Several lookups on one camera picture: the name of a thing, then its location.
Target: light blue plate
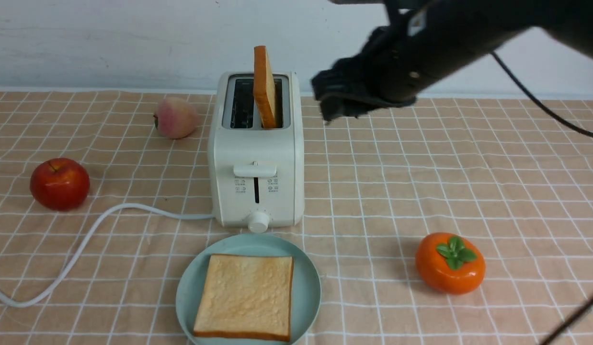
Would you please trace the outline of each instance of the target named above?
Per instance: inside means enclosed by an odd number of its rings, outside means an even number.
[[[192,335],[198,304],[203,296],[209,257],[230,253],[261,257],[294,257],[292,278],[292,322],[290,342],[253,339],[196,338]],[[218,241],[192,260],[183,273],[175,299],[178,320],[186,336],[196,345],[286,345],[297,343],[312,326],[320,310],[320,276],[309,257],[296,245],[270,234],[238,234]]]

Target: persimmon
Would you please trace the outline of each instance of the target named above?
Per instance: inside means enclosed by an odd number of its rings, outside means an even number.
[[[476,290],[486,275],[482,253],[468,240],[451,233],[425,236],[416,251],[415,266],[428,286],[452,295]]]

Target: apple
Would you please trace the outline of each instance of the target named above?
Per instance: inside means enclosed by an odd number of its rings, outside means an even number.
[[[30,175],[30,193],[48,209],[73,210],[90,191],[90,176],[79,163],[64,157],[39,164]]]

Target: bread slice in toaster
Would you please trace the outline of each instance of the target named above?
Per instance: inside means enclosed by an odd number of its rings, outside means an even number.
[[[259,108],[262,127],[264,129],[279,127],[275,109],[275,81],[266,46],[254,47],[253,94]]]

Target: black cable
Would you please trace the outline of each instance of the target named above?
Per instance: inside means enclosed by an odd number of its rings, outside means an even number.
[[[509,70],[507,65],[505,65],[505,63],[501,60],[501,58],[495,52],[492,52],[490,54],[492,55],[492,57],[494,57],[496,62],[499,63],[501,68],[503,68],[505,73],[507,73],[507,76],[509,76],[513,80],[513,82],[516,83],[516,85],[518,85],[518,87],[522,90],[522,92],[524,92],[526,94],[526,96],[528,96],[528,98],[531,99],[531,101],[533,101],[538,107],[540,107],[540,109],[542,111],[546,112],[546,114],[548,114],[549,116],[552,116],[552,118],[554,118],[561,124],[564,124],[566,127],[573,129],[577,133],[580,133],[582,135],[589,136],[589,137],[593,138],[593,132],[587,131],[586,129],[583,129],[581,127],[575,126],[574,124],[571,124],[570,122],[568,122],[561,116],[558,116],[557,114],[555,114],[548,107],[546,107],[543,103],[541,103],[535,96],[533,96],[533,94],[524,85],[522,85],[522,83],[518,80],[518,78],[516,76],[514,76],[514,74],[511,72],[511,70]]]
[[[522,83],[518,80],[518,78],[516,76],[514,76],[514,74],[511,72],[511,70],[509,70],[507,65],[505,65],[505,63],[501,60],[501,58],[495,52],[492,52],[491,54],[492,54],[492,57],[494,57],[494,59],[496,60],[496,62],[499,63],[501,68],[503,68],[505,73],[507,73],[507,75],[513,80],[513,82],[516,83],[516,85],[518,85],[518,87],[522,90],[522,92],[524,92],[528,96],[528,98],[531,99],[531,101],[533,101],[538,107],[540,107],[542,111],[546,112],[546,114],[548,114],[549,116],[552,116],[552,118],[559,121],[561,124],[564,124],[565,126],[573,129],[574,131],[581,133],[582,135],[586,135],[586,136],[593,138],[593,132],[586,131],[586,129],[583,129],[583,128],[580,128],[578,126],[571,124],[570,122],[568,122],[561,116],[558,116],[557,114],[555,114],[548,107],[546,107],[543,103],[541,103],[535,96],[533,96],[533,94],[524,85],[522,85]],[[560,334],[562,334],[568,328],[570,328],[571,325],[576,323],[581,317],[588,314],[588,312],[590,312],[590,310],[592,308],[593,308],[593,296],[588,301],[586,301],[586,303],[584,303],[584,305],[582,305],[581,308],[576,310],[573,314],[571,314],[571,316],[569,318],[567,318],[563,323],[561,323],[554,330],[554,332],[550,333],[549,336],[546,337],[546,339],[544,339],[544,341],[539,343],[539,345],[550,345],[553,341],[555,341],[560,336]]]
[[[550,335],[546,337],[544,341],[539,343],[539,345],[550,345],[552,341],[555,341],[556,338],[560,336],[562,332],[565,332],[568,328],[570,328],[573,323],[576,323],[576,321],[578,321],[581,317],[588,314],[588,312],[590,312],[590,309],[592,308],[593,296],[586,303],[584,303],[584,305],[581,308],[579,308],[573,314],[571,314],[571,316],[568,319],[566,319],[565,322],[561,323],[557,327],[557,329],[555,329],[554,332],[550,333]]]

